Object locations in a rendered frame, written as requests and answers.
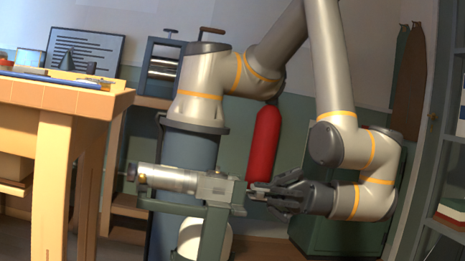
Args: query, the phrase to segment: red cylinder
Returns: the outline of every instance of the red cylinder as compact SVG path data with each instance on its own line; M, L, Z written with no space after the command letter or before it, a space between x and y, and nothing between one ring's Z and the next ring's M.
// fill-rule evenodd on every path
M281 131L281 114L274 105L265 105L257 113L245 180L247 188L254 182L270 182Z

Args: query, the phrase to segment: wooden workbench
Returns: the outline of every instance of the wooden workbench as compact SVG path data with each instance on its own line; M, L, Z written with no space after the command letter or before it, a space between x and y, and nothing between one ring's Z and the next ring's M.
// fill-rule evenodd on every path
M54 70L49 75L65 80L88 77ZM32 261L66 260L71 169L78 157L85 161L77 259L95 260L108 123L133 103L136 94L124 90L124 80L105 80L116 82L110 92L0 77L0 151L35 159Z

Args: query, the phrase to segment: brass knob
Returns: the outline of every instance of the brass knob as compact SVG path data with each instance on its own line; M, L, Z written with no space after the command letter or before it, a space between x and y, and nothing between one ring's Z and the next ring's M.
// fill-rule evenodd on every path
M145 183L147 183L147 176L146 176L146 174L143 174L143 173L139 174L138 181L139 181L140 184L145 184Z
M428 116L431 120L439 118L435 113L427 114L426 116Z

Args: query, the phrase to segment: floor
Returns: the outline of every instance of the floor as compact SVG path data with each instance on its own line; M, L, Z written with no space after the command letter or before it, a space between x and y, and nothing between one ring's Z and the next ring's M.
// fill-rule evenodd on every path
M0 214L0 260L30 261L31 223ZM67 260L76 260L77 236L68 233ZM235 261L305 261L287 239L235 235ZM143 261L144 247L98 239L97 261Z

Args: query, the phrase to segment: orange stripe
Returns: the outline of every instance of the orange stripe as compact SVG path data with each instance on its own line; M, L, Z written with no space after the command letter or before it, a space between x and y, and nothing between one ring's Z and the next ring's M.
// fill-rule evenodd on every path
M316 118L316 121L320 121L323 118L329 117L329 116L335 116L335 115L345 115L345 116L352 116L357 118L357 114L348 111L348 110L335 110L335 111L330 111L328 113L323 113L318 118Z
M226 95L232 95L232 93L238 87L240 73L242 72L242 62L240 61L240 55L237 52L234 52L234 54L236 54L236 58L238 59L238 71L236 72L236 78L234 80L234 83L232 84L231 90L228 93L226 93Z
M202 92L192 92L190 90L178 90L178 93L179 94L184 94L184 95L190 95L190 96L197 96L197 97L212 99L212 100L222 100L222 96L219 96L219 95L207 94L207 93L202 93Z
M370 183L376 183L376 184L381 184L381 185L394 185L395 181L386 181L384 179L375 179L375 178L370 178L369 176L363 176L360 174L359 179L362 179L363 181L368 181Z
M366 131L368 132L368 134L370 134L370 139L372 140L372 153L370 154L370 158L368 159L367 165L361 168L360 171L366 169L371 164L371 162L373 161L373 158L375 157L375 147L376 147L375 138L373 138L373 134L371 133L371 131L369 130L366 130Z
M358 184L357 182L353 182L353 184L354 184L354 189L355 189L354 207L352 208L352 212L350 213L350 216L346 219L346 221L349 221L354 217L355 213L357 212L358 204L360 201L360 190L359 190Z
M256 71L254 71L254 70L252 69L252 67L251 67L251 66L248 64L248 62L247 62L247 58L245 57L245 52L244 52L244 64L245 64L245 66L247 67L247 69L248 69L250 72L252 72L252 74L255 75L255 76L256 76L258 79L260 79L260 80L263 80L263 81L265 81L265 82L278 82L278 81L280 80L280 79L271 80L271 79L265 78L265 77L259 75Z

